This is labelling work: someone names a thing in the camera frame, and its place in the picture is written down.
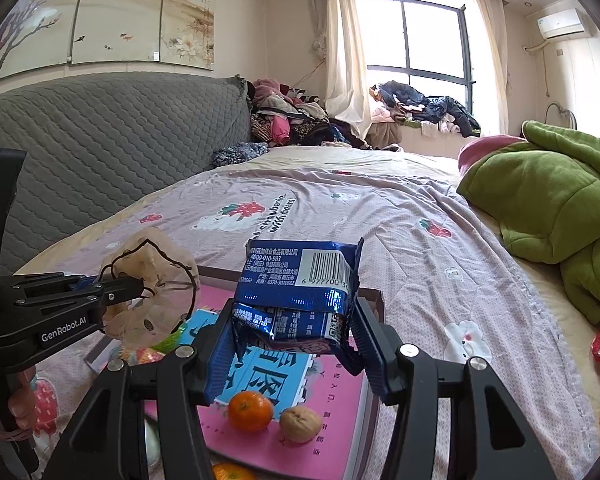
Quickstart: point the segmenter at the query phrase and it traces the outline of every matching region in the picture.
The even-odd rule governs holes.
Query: metal bolt
[[[418,350],[416,345],[402,345],[400,353],[405,357],[416,357],[420,353],[420,350]]]
[[[471,365],[471,368],[473,368],[474,370],[478,370],[479,372],[481,372],[487,367],[487,361],[485,361],[481,357],[474,357],[469,361],[469,364]]]
[[[176,348],[176,355],[182,358],[191,357],[194,351],[195,350],[189,345],[178,346]]]
[[[107,370],[110,372],[119,372],[125,366],[125,362],[122,359],[113,359],[107,364]]]

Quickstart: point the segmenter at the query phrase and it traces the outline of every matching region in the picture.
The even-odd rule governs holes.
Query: pink book
[[[200,295],[201,307],[187,321],[180,344],[215,322],[233,291],[202,285]],[[274,420],[261,433],[243,433],[227,419],[229,400],[245,390],[262,393],[274,405]],[[224,392],[198,414],[207,447],[234,462],[291,478],[357,480],[373,435],[373,403],[365,375],[353,377],[334,356],[249,347],[241,364],[234,358]],[[278,423],[280,413],[297,404],[323,417],[320,433],[306,444],[285,439]],[[157,418],[154,402],[147,402],[145,411]]]

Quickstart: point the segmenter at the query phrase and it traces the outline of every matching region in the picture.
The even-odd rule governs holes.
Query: gray quilted headboard
[[[0,94],[0,147],[28,152],[0,272],[208,170],[213,150],[249,134],[246,83],[238,76],[104,73]]]

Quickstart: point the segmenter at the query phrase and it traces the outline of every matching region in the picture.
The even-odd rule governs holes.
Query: orange
[[[240,392],[229,401],[227,415],[238,430],[262,431],[273,418],[273,404],[259,392]]]
[[[251,471],[231,462],[216,464],[214,474],[216,480],[257,480],[256,475]]]

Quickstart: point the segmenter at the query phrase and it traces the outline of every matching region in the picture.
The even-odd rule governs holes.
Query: white air conditioner
[[[590,38],[587,19],[578,9],[563,10],[538,20],[542,37],[548,41]]]

